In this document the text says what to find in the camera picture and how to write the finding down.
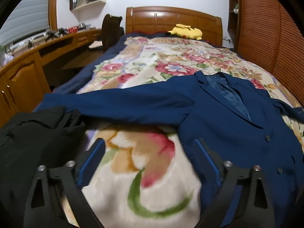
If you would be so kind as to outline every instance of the headboard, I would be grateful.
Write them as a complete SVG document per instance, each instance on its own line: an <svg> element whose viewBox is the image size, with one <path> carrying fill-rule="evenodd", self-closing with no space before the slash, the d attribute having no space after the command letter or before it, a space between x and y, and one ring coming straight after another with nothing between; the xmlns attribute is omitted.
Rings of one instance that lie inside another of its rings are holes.
<svg viewBox="0 0 304 228"><path fill-rule="evenodd" d="M126 33L140 31L156 33L169 31L176 24L190 25L203 32L202 38L222 45L222 20L220 17L191 9L164 6L128 7Z"/></svg>

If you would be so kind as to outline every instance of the red item on shelf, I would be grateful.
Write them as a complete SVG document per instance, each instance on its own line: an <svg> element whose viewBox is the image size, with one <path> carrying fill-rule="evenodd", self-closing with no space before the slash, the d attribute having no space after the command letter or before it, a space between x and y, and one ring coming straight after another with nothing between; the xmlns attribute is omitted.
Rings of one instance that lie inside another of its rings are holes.
<svg viewBox="0 0 304 228"><path fill-rule="evenodd" d="M75 33L78 31L78 27L77 26L72 26L71 28L67 29L67 31L69 33Z"/></svg>

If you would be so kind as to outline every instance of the screw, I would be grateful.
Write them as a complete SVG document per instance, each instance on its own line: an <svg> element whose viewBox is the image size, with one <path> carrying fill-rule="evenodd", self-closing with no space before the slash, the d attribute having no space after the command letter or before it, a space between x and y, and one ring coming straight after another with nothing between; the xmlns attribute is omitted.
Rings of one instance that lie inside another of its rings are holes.
<svg viewBox="0 0 304 228"><path fill-rule="evenodd" d="M75 161L72 160L72 161L68 161L65 165L67 167L73 167L75 164L76 164Z"/></svg>
<svg viewBox="0 0 304 228"><path fill-rule="evenodd" d="M224 161L224 166L231 167L231 166L233 166L233 163L231 161L227 160L227 161Z"/></svg>
<svg viewBox="0 0 304 228"><path fill-rule="evenodd" d="M44 171L47 167L45 165L38 166L38 171Z"/></svg>
<svg viewBox="0 0 304 228"><path fill-rule="evenodd" d="M261 171L261 170L262 170L261 166L259 166L259 165L255 165L255 166L253 167L253 169L254 169L255 171Z"/></svg>

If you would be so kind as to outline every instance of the plush toy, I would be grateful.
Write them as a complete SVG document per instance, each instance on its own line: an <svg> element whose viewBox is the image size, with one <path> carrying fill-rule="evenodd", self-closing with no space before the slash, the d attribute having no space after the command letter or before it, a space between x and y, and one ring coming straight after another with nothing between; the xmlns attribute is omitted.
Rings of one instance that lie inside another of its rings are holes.
<svg viewBox="0 0 304 228"><path fill-rule="evenodd" d="M201 40L202 39L202 31L197 28L191 28L191 26L186 26L183 24L176 24L176 27L174 27L171 31L168 31L171 33L171 35L177 35L182 37L183 39L196 39Z"/></svg>

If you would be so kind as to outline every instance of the window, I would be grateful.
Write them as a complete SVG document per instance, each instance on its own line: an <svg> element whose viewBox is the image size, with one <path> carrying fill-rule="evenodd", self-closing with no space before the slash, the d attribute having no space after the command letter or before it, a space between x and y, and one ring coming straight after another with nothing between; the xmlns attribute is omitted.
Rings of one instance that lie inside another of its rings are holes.
<svg viewBox="0 0 304 228"><path fill-rule="evenodd" d="M22 0L0 29L0 45L7 45L48 29L49 0Z"/></svg>

